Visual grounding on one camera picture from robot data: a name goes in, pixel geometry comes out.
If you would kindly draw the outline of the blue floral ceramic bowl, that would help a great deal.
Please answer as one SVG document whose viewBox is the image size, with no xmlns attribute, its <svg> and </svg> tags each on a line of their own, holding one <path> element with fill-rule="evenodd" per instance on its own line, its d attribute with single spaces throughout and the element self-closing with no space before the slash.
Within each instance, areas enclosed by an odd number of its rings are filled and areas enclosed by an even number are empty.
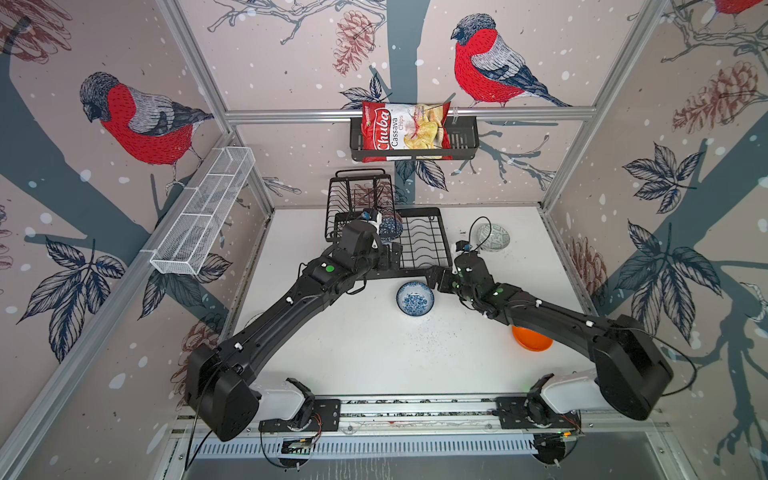
<svg viewBox="0 0 768 480">
<path fill-rule="evenodd" d="M 434 293 L 425 283 L 410 281 L 398 289 L 396 303 L 402 313 L 410 317 L 421 317 L 432 310 Z"/>
</svg>

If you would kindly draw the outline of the blue triangle patterned bowl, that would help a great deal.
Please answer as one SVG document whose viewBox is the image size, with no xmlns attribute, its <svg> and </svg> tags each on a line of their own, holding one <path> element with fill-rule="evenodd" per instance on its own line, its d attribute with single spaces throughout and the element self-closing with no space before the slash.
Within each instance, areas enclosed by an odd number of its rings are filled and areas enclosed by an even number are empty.
<svg viewBox="0 0 768 480">
<path fill-rule="evenodd" d="M 379 232 L 383 241 L 394 241 L 402 235 L 402 232 L 402 223 L 397 217 L 383 217 Z"/>
</svg>

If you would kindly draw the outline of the black wire dish rack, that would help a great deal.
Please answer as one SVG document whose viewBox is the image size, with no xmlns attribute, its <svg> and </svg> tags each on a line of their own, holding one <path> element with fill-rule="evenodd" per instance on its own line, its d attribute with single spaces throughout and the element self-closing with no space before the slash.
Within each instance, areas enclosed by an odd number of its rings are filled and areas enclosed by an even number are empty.
<svg viewBox="0 0 768 480">
<path fill-rule="evenodd" d="M 452 267 L 441 211 L 397 206 L 395 182 L 382 168 L 339 170 L 329 180 L 325 239 L 336 240 L 344 225 L 361 218 L 367 209 L 382 215 L 383 242 L 401 246 L 399 268 L 381 273 L 381 278 L 418 277 L 432 267 Z"/>
</svg>

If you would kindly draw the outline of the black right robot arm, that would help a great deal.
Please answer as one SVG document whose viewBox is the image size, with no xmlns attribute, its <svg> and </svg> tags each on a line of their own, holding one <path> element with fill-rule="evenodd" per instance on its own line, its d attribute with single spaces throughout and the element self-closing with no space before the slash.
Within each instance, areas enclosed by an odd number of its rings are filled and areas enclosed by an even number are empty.
<svg viewBox="0 0 768 480">
<path fill-rule="evenodd" d="M 426 279 L 430 288 L 458 296 L 489 319 L 531 330 L 588 358 L 602 397 L 628 418 L 647 419 L 673 379 L 652 336 L 634 318 L 610 321 L 577 313 L 497 282 L 476 252 L 460 254 L 454 268 L 429 268 Z"/>
</svg>

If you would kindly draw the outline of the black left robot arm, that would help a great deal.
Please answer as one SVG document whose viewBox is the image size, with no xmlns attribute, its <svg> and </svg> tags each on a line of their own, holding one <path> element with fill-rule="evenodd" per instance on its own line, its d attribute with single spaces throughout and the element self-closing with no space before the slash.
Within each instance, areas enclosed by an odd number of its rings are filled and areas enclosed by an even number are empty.
<svg viewBox="0 0 768 480">
<path fill-rule="evenodd" d="M 353 220 L 340 239 L 309 261 L 295 283 L 249 326 L 188 357 L 185 400 L 222 441 L 242 433 L 255 419 L 261 394 L 251 384 L 271 357 L 308 320 L 350 293 L 378 268 L 386 246 L 373 224 Z"/>
</svg>

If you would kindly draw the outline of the green patterned ceramic bowl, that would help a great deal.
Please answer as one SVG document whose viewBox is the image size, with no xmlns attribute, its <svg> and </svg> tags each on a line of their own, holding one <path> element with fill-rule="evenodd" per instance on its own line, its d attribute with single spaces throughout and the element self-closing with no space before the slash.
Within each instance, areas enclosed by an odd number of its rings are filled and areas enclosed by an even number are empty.
<svg viewBox="0 0 768 480">
<path fill-rule="evenodd" d="M 480 250 L 499 252 L 510 245 L 511 236 L 501 225 L 485 223 L 478 228 L 476 240 Z"/>
</svg>

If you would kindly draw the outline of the orange plastic bowl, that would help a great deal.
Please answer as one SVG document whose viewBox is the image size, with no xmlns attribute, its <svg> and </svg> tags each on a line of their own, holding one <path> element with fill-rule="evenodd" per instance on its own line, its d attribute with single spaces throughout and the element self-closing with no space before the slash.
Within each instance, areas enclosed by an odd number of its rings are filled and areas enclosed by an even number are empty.
<svg viewBox="0 0 768 480">
<path fill-rule="evenodd" d="M 554 341 L 533 330 L 513 326 L 512 334 L 515 341 L 524 349 L 533 352 L 543 352 L 549 349 Z"/>
</svg>

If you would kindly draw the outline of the red cassava chips bag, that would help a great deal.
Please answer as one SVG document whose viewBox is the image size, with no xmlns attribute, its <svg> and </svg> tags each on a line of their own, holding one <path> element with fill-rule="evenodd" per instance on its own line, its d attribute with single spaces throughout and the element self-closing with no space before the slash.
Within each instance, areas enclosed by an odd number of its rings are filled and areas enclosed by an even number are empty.
<svg viewBox="0 0 768 480">
<path fill-rule="evenodd" d="M 386 157 L 367 156 L 363 163 L 400 160 L 400 150 L 448 149 L 450 139 L 445 123 L 450 103 L 398 104 L 364 102 L 362 139 L 364 151 L 387 152 Z"/>
</svg>

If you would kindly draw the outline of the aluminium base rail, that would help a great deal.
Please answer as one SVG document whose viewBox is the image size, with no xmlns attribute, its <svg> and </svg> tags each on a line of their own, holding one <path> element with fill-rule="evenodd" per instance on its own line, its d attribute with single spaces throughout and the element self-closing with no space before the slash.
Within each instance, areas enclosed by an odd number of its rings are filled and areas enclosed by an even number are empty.
<svg viewBox="0 0 768 480">
<path fill-rule="evenodd" d="M 656 410 L 644 421 L 601 408 L 578 413 L 541 414 L 535 423 L 527 397 L 517 394 L 318 395 L 309 431 L 324 435 L 418 435 L 452 433 L 573 434 L 669 431 Z"/>
</svg>

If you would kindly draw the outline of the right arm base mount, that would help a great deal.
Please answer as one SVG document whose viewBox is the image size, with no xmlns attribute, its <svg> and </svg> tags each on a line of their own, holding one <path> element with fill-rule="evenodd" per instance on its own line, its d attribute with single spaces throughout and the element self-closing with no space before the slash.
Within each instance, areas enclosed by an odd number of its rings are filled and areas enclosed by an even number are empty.
<svg viewBox="0 0 768 480">
<path fill-rule="evenodd" d="M 559 414 L 542 401 L 531 400 L 526 396 L 497 397 L 492 414 L 499 419 L 503 430 L 581 428 L 581 416 L 578 413 Z"/>
</svg>

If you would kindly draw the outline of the black wall shelf basket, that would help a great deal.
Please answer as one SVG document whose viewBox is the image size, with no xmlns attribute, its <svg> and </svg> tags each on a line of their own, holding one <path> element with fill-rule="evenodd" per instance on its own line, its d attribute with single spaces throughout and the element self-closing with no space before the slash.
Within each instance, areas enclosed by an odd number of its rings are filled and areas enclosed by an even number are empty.
<svg viewBox="0 0 768 480">
<path fill-rule="evenodd" d="M 362 119 L 351 119 L 350 151 L 356 162 L 366 158 L 383 158 L 385 161 L 400 160 L 472 160 L 479 148 L 477 119 L 470 116 L 450 117 L 445 124 L 445 138 L 450 148 L 431 150 L 365 150 L 363 148 Z"/>
</svg>

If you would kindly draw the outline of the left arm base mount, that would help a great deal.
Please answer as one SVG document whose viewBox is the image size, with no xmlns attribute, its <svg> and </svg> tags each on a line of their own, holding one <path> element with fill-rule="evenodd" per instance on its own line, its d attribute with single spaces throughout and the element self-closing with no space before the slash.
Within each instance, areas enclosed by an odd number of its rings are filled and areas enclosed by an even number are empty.
<svg viewBox="0 0 768 480">
<path fill-rule="evenodd" d="M 339 399 L 307 400 L 289 420 L 261 421 L 261 433 L 326 433 L 339 428 L 341 401 Z"/>
</svg>

